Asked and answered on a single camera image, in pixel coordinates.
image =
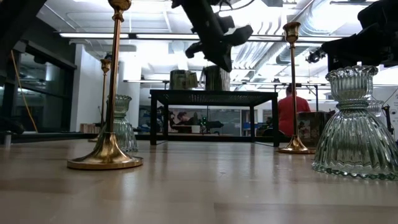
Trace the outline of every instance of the metal container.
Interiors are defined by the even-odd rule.
[[[198,77],[195,72],[173,70],[170,72],[169,90],[192,90],[198,86]]]
[[[316,147],[331,114],[327,112],[300,112],[297,116],[298,136],[307,147]]]
[[[217,65],[203,69],[206,80],[206,90],[229,91],[229,72],[224,71]]]

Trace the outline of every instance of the clear glass vase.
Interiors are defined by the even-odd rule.
[[[384,102],[381,100],[368,100],[368,103],[368,111],[379,117],[381,115],[381,108]]]
[[[116,95],[114,104],[114,121],[113,131],[118,140],[120,150],[123,152],[137,152],[137,140],[134,135],[134,129],[126,119],[126,113],[129,110],[131,101],[130,96]],[[105,131],[106,127],[101,130],[101,134]]]
[[[337,112],[318,142],[312,167],[319,172],[370,179],[398,179],[398,148],[387,128],[367,110],[377,68],[354,66],[326,79]]]

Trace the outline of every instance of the table leg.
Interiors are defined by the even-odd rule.
[[[250,138],[252,142],[256,141],[256,132],[255,132],[255,126],[254,124],[254,107],[250,107]]]
[[[156,145],[157,139],[157,99],[155,95],[151,96],[150,99],[150,144],[151,146]]]
[[[278,98],[272,99],[272,132],[274,134],[274,147],[279,147],[279,115],[278,115]]]
[[[169,136],[169,106],[163,105],[163,136],[167,140]]]

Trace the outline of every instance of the red shirt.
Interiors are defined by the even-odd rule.
[[[293,97],[287,96],[278,102],[279,130],[287,136],[293,135]],[[297,112],[311,112],[308,102],[296,96]]]

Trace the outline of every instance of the ceiling light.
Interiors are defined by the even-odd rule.
[[[101,33],[60,33],[61,37],[71,39],[112,39],[113,34]],[[120,39],[128,39],[129,34],[120,34]]]
[[[199,40],[196,34],[137,34],[138,39]]]
[[[61,37],[70,39],[112,39],[111,33],[60,33]],[[120,34],[121,39],[142,39],[142,40],[199,40],[196,34]],[[330,36],[301,36],[297,45],[321,44],[324,42],[338,40],[344,37]],[[250,42],[285,42],[283,35],[252,35]]]

